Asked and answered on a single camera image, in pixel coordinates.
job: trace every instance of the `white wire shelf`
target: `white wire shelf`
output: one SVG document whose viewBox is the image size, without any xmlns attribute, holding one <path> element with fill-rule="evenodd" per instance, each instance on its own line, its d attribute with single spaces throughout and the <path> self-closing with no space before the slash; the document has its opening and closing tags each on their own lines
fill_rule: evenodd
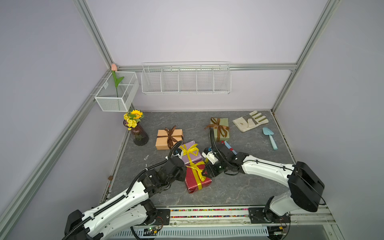
<svg viewBox="0 0 384 240">
<path fill-rule="evenodd" d="M 135 72 L 116 71 L 116 77 L 124 77 L 117 88 L 117 92 L 113 75 L 110 73 L 95 95 L 97 103 L 104 112 L 128 112 L 139 88 L 139 81 Z"/>
<path fill-rule="evenodd" d="M 144 94 L 228 94 L 231 92 L 229 66 L 229 62 L 143 63 L 142 91 Z"/>
</svg>

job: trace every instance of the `green gift box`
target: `green gift box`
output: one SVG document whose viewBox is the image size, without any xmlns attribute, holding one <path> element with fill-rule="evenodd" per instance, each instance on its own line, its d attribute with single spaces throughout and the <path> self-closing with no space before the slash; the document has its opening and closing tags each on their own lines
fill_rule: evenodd
<svg viewBox="0 0 384 240">
<path fill-rule="evenodd" d="M 227 141 L 229 139 L 229 123 L 228 118 L 211 118 L 211 124 L 207 128 L 213 128 L 215 139 L 217 142 Z"/>
</svg>

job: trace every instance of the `green leaf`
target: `green leaf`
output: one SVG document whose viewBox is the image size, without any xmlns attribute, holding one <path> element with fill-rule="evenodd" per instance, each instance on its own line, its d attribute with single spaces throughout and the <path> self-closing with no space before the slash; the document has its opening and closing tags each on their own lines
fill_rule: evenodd
<svg viewBox="0 0 384 240">
<path fill-rule="evenodd" d="M 119 86 L 119 83 L 124 79 L 124 77 L 115 79 L 115 87 L 117 88 Z"/>
</svg>

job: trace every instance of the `ribbon bow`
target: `ribbon bow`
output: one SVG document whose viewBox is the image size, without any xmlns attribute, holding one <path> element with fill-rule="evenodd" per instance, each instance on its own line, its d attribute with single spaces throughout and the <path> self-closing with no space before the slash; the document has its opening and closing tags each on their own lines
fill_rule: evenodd
<svg viewBox="0 0 384 240">
<path fill-rule="evenodd" d="M 168 130 L 167 128 L 165 128 L 164 130 L 167 132 L 167 136 L 157 136 L 157 137 L 168 137 L 167 139 L 167 145 L 168 145 L 168 148 L 171 149 L 173 147 L 173 142 L 178 142 L 175 137 L 180 137 L 181 139 L 183 139 L 183 135 L 174 135 L 172 136 L 173 134 L 173 131 L 175 131 L 176 129 L 176 125 L 173 126 L 173 128 L 171 130 Z"/>
<path fill-rule="evenodd" d="M 216 142 L 220 142 L 220 135 L 222 135 L 223 137 L 227 137 L 228 132 L 226 130 L 229 130 L 229 127 L 220 125 L 220 118 L 217 118 L 217 121 L 214 118 L 211 118 L 211 122 L 213 122 L 213 124 L 206 126 L 204 129 L 207 129 L 210 127 L 217 129 Z"/>
<path fill-rule="evenodd" d="M 190 148 L 187 149 L 187 146 L 184 144 L 183 146 L 180 146 L 181 150 L 183 150 L 182 156 L 187 155 L 189 162 L 192 162 L 192 159 L 189 154 L 193 154 L 197 156 L 199 154 L 199 149 L 196 147 L 197 143 L 192 145 Z"/>
<path fill-rule="evenodd" d="M 201 185 L 201 182 L 204 182 L 206 177 L 202 175 L 202 172 L 204 171 L 204 169 L 200 169 L 198 166 L 204 164 L 204 162 L 198 162 L 194 164 L 191 161 L 189 161 L 189 164 L 190 166 L 187 166 L 187 167 L 192 168 L 192 173 L 193 173 L 193 176 L 195 177 L 197 187 L 199 188 L 199 190 L 201 190 L 203 188 L 203 186 Z"/>
<path fill-rule="evenodd" d="M 197 143 L 187 149 L 187 146 L 184 144 L 183 146 L 180 146 L 180 148 L 181 150 L 183 150 L 182 155 L 183 156 L 187 155 L 189 159 L 189 165 L 190 165 L 187 167 L 192 168 L 192 173 L 193 173 L 193 176 L 195 177 L 197 187 L 199 188 L 199 190 L 201 190 L 203 188 L 203 186 L 201 185 L 201 182 L 204 182 L 206 177 L 202 175 L 203 169 L 200 169 L 198 166 L 204 164 L 204 162 L 198 162 L 195 164 L 192 162 L 192 159 L 189 155 L 189 154 L 193 154 L 197 156 L 199 154 L 199 149 L 196 146 L 197 146 Z"/>
</svg>

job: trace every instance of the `light blue trowel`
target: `light blue trowel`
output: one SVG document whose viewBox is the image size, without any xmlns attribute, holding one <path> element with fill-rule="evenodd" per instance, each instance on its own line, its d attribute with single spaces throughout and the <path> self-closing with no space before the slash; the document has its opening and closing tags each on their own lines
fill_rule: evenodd
<svg viewBox="0 0 384 240">
<path fill-rule="evenodd" d="M 277 150 L 276 143 L 275 143 L 275 141 L 273 140 L 273 137 L 272 137 L 273 132 L 269 128 L 264 127 L 263 128 L 263 133 L 264 133 L 264 135 L 269 135 L 269 139 L 271 140 L 271 144 L 272 144 L 273 149 Z"/>
</svg>

